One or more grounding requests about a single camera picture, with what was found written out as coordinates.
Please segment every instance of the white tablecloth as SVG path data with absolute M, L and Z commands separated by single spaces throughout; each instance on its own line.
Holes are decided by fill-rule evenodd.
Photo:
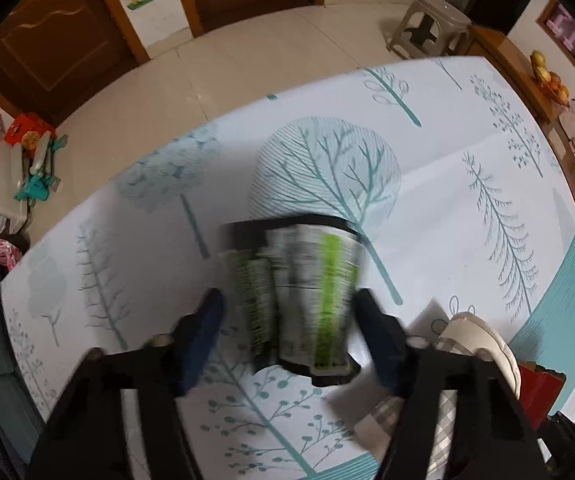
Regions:
M 173 140 L 72 210 L 2 284 L 43 416 L 87 349 L 138 348 L 207 288 L 228 294 L 221 225 L 304 210 L 344 216 L 369 238 L 361 285 L 410 332 L 475 312 L 517 360 L 567 375 L 554 408 L 575 416 L 575 206 L 525 106 L 474 57 L 268 96 Z M 205 478 L 372 476 L 378 465 L 351 427 L 383 393 L 360 335 L 350 348 L 366 371 L 319 389 L 281 368 L 253 376 L 237 319 L 179 401 Z M 130 452 L 143 463 L 137 426 Z

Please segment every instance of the tile floor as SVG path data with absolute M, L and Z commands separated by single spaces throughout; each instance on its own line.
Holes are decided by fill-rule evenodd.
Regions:
M 214 30 L 125 74 L 60 127 L 58 192 L 36 205 L 32 243 L 112 176 L 158 146 L 261 97 L 399 60 L 384 36 L 400 4 L 337 4 L 266 14 Z

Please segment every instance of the plaid fabric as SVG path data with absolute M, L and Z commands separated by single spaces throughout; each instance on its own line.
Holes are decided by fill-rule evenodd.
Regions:
M 472 355 L 467 348 L 449 338 L 440 338 L 436 348 L 454 354 Z M 439 420 L 434 432 L 434 447 L 427 466 L 428 475 L 447 463 L 456 420 L 456 398 L 456 390 L 443 390 L 439 397 Z M 387 397 L 375 407 L 372 417 L 385 433 L 392 436 L 402 408 L 403 399 Z

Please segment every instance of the gray plaid pattern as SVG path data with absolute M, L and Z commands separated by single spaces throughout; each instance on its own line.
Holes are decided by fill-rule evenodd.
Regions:
M 436 348 L 453 354 L 472 355 L 463 345 L 449 338 L 439 338 Z M 456 397 L 456 390 L 443 390 L 439 397 L 439 421 L 434 433 L 434 447 L 427 466 L 428 475 L 447 463 L 456 419 Z M 403 399 L 387 397 L 375 407 L 372 417 L 385 433 L 392 436 L 402 407 Z

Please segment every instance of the plastic stool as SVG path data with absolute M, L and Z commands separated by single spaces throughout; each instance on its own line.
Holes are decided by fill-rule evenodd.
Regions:
M 421 24 L 410 27 L 411 17 L 418 12 L 423 13 Z M 431 31 L 435 23 L 439 28 L 437 36 Z M 464 36 L 471 23 L 464 13 L 444 0 L 414 0 L 387 44 L 387 50 L 394 51 L 394 46 L 398 45 L 410 57 L 452 54 L 450 44 L 458 36 Z M 424 46 L 427 40 L 432 42 L 429 48 Z

